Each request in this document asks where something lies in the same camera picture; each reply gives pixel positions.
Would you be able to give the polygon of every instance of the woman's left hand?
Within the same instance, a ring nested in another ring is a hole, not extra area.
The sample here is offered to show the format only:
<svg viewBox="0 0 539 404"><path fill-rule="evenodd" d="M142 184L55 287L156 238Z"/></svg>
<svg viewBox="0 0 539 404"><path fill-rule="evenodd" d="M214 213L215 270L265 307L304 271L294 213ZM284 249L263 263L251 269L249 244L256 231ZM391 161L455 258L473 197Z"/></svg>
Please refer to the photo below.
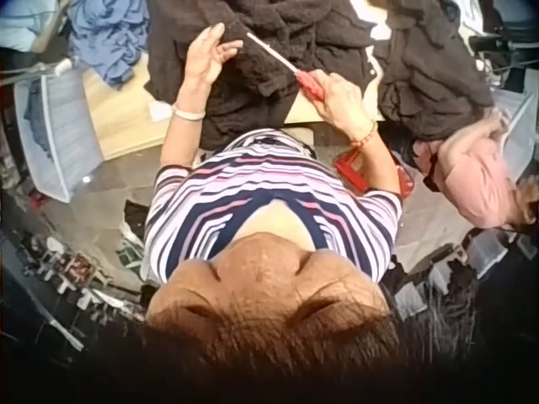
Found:
<svg viewBox="0 0 539 404"><path fill-rule="evenodd" d="M184 84L196 88L211 88L221 74L222 65L232 59L243 46L242 40L219 45L225 24L208 27L191 43L185 62Z"/></svg>

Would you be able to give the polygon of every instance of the woman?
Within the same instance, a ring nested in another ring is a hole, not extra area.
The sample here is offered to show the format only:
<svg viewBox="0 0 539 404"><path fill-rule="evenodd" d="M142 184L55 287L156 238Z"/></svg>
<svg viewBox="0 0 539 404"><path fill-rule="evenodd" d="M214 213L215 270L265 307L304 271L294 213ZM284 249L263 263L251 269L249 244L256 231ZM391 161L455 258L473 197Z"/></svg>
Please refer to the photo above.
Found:
<svg viewBox="0 0 539 404"><path fill-rule="evenodd" d="M536 221L537 176L516 184L502 155L508 120L498 110L458 130L446 141L416 141L414 163L475 227Z"/></svg>
<svg viewBox="0 0 539 404"><path fill-rule="evenodd" d="M146 251L164 285L148 321L159 323L170 307L181 306L183 323L204 335L217 312L246 308L250 316L284 322L305 302L338 311L350 295L377 315L387 312L376 283L390 262L401 215L399 182L355 85L312 74L325 94L323 102L313 101L318 112L362 150L372 187L365 196L348 192L280 130L240 136L192 168L211 84L243 45L219 45L223 32L223 24L206 29L190 46L163 144Z"/></svg>

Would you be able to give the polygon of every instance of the striped shirt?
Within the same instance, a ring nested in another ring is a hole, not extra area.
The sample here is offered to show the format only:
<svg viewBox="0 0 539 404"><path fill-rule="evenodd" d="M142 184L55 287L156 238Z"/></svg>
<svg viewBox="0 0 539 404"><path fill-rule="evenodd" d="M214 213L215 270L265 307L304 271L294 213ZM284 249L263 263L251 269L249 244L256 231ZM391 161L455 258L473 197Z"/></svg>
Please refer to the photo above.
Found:
<svg viewBox="0 0 539 404"><path fill-rule="evenodd" d="M269 129L241 136L196 169L159 171L145 237L153 275L166 282L179 262L211 259L273 200L301 219L317 250L348 258L375 282L382 278L402 214L399 197L374 189L353 195L304 145Z"/></svg>

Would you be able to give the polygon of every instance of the black hair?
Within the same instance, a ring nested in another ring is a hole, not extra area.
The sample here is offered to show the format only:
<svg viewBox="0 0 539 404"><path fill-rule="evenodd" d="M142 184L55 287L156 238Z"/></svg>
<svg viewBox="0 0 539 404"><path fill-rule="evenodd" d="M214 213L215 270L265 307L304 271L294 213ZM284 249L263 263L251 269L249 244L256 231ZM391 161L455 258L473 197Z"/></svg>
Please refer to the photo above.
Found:
<svg viewBox="0 0 539 404"><path fill-rule="evenodd" d="M358 316L365 311L356 307ZM390 315L341 331L291 327L230 316L201 341L173 326L117 321L90 343L70 369L28 366L9 355L5 375L18 402L69 397L73 402L451 402L516 400L533 387L536 341L472 343L472 310L431 304L401 321ZM33 379L47 384L38 387Z"/></svg>

